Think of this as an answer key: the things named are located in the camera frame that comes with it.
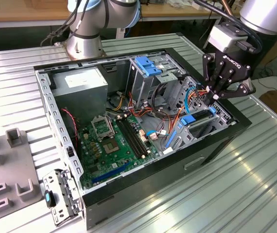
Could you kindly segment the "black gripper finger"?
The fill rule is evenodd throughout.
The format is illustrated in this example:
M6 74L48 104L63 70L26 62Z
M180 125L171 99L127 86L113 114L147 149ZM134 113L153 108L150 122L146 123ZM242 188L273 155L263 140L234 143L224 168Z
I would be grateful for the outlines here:
M213 100L243 97L255 92L249 70L216 69L214 81Z
M207 95L204 98L206 105L213 105L219 99L220 92L224 90L226 81L223 71L226 65L224 53L215 55L206 53L202 57L203 61L203 78Z

